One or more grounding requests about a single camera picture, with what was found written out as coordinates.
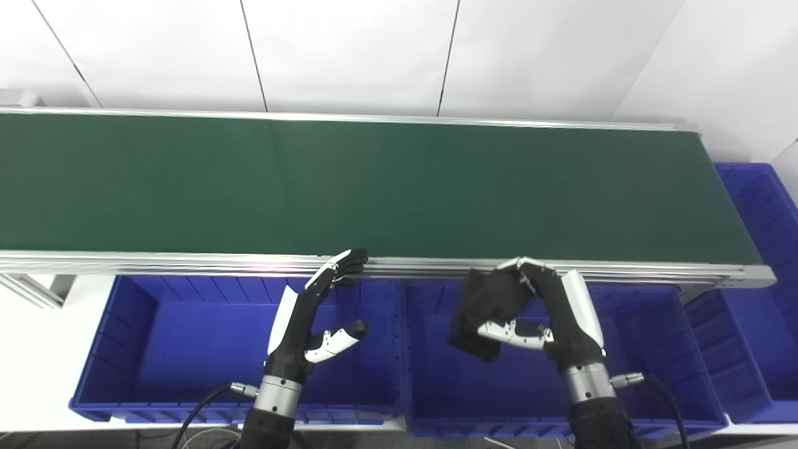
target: green conveyor belt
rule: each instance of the green conveyor belt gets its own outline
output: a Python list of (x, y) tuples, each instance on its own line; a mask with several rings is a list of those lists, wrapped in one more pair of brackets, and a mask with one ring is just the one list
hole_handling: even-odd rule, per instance
[(698, 135), (0, 114), (0, 249), (759, 264)]

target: metal bracket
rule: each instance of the metal bracket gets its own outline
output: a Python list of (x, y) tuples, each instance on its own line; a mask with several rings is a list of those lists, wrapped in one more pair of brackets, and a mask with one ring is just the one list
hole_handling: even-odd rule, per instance
[(49, 288), (26, 274), (0, 274), (0, 285), (39, 308), (61, 308), (75, 275), (56, 275)]

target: aluminum frame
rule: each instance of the aluminum frame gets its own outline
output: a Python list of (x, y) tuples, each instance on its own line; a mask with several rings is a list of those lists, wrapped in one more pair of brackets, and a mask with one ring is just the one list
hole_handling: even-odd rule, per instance
[[(208, 117), (276, 121), (343, 121), (420, 125), (480, 125), (524, 128), (616, 129), (699, 133), (690, 123), (615, 123), (588, 121), (503, 120), (465, 117), (403, 117), (307, 113), (215, 112), (145, 109), (0, 107), (0, 113), (97, 115), (125, 117)], [(113, 275), (310, 276), (328, 256), (203, 254), (170, 252), (0, 251), (0, 272)], [(502, 260), (374, 257), (364, 277), (459, 279), (470, 268), (488, 271)], [(579, 270), (588, 282), (674, 284), (685, 300), (715, 287), (764, 287), (775, 282), (764, 265), (546, 260), (558, 272)]]
[(267, 113), (227, 111), (184, 111), (166, 109), (90, 109), (57, 107), (0, 107), (0, 113), (55, 114), (55, 115), (100, 115), (124, 117), (205, 117), (238, 118), (278, 121), (348, 121), (360, 123), (407, 123), (416, 125), (480, 125), (509, 126), (515, 128), (562, 128), (562, 129), (618, 129), (627, 131), (674, 131), (699, 133), (691, 123), (624, 123), (611, 121), (552, 121), (511, 120), (469, 117), (411, 117), (391, 115), (353, 115), (328, 113)]
[(58, 275), (49, 288), (26, 274), (0, 273), (0, 285), (38, 308), (61, 308), (72, 288), (75, 276)]
[[(0, 251), (0, 272), (193, 275), (311, 276), (330, 256), (213, 254), (182, 252)], [(361, 277), (460, 279), (470, 269), (489, 271), (503, 259), (372, 257)], [(775, 282), (766, 265), (690, 264), (544, 260), (559, 273), (579, 270), (587, 282), (674, 284), (689, 290), (715, 287), (766, 287)]]

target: robotic hand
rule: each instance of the robotic hand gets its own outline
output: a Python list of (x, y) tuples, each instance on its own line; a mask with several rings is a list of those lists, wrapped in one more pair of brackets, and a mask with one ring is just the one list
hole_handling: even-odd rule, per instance
[(354, 321), (342, 328), (310, 334), (318, 306), (330, 290), (358, 274), (368, 260), (365, 249), (351, 249), (328, 260), (294, 292), (286, 286), (269, 338), (269, 354), (255, 404), (247, 413), (241, 449), (284, 449), (294, 431), (294, 412), (313, 364), (336, 356), (369, 333), (369, 324)]
[[(543, 299), (551, 328), (516, 320), (535, 297)], [(639, 447), (607, 374), (599, 319), (576, 270), (559, 276), (528, 257), (508, 260), (488, 275), (471, 270), (448, 341), (485, 361), (499, 355), (501, 343), (544, 350), (571, 397), (568, 423), (576, 449)]]

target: blue storage crate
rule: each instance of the blue storage crate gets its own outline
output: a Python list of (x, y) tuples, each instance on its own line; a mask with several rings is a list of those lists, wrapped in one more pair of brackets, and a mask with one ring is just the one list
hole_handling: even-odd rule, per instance
[[(648, 372), (671, 390), (690, 434), (726, 425), (675, 288), (591, 285), (611, 375)], [(571, 433), (567, 392), (542, 351), (503, 345), (492, 362), (446, 343), (460, 283), (412, 281), (405, 292), (409, 372), (405, 410), (418, 436), (559, 437)], [(520, 318), (548, 323), (542, 301)], [(641, 437), (677, 433), (647, 385), (618, 391)]]
[[(286, 284), (304, 279), (120, 276), (101, 317), (69, 407), (88, 419), (181, 423), (225, 382), (260, 385), (271, 325)], [(379, 424), (401, 410), (401, 282), (336, 288), (314, 332), (363, 319), (371, 333), (316, 364), (298, 406), (300, 423)], [(196, 422), (241, 423), (251, 406), (225, 395)]]
[(734, 423), (798, 423), (798, 211), (768, 164), (716, 164), (778, 281), (708, 292), (685, 306)]

